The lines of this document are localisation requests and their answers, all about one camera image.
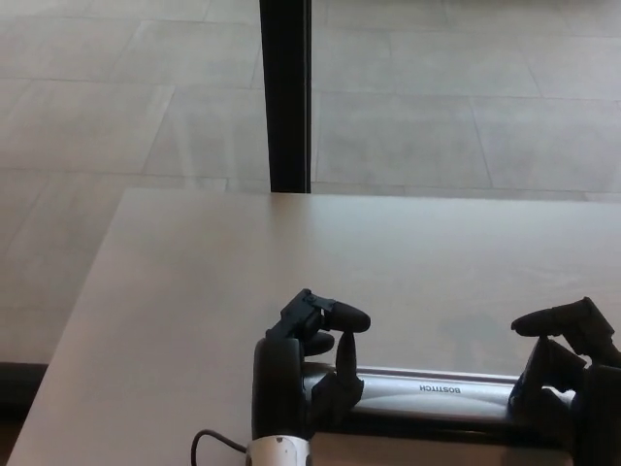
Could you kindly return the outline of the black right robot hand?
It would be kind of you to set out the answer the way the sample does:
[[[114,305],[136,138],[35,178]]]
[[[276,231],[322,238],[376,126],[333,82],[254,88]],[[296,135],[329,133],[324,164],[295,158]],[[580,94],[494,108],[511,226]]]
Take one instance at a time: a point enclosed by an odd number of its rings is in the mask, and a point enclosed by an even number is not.
[[[620,463],[620,350],[589,297],[513,321],[537,342],[509,395],[519,423],[563,447],[575,465]]]

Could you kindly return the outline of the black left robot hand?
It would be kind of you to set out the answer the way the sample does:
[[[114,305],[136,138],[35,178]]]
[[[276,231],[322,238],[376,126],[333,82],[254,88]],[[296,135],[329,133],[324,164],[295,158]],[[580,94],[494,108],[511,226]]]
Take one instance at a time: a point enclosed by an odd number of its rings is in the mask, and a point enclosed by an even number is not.
[[[365,312],[304,288],[254,351],[252,438],[286,435],[304,440],[337,425],[361,400],[355,335],[371,327]],[[336,349],[336,362],[305,388],[306,358]]]

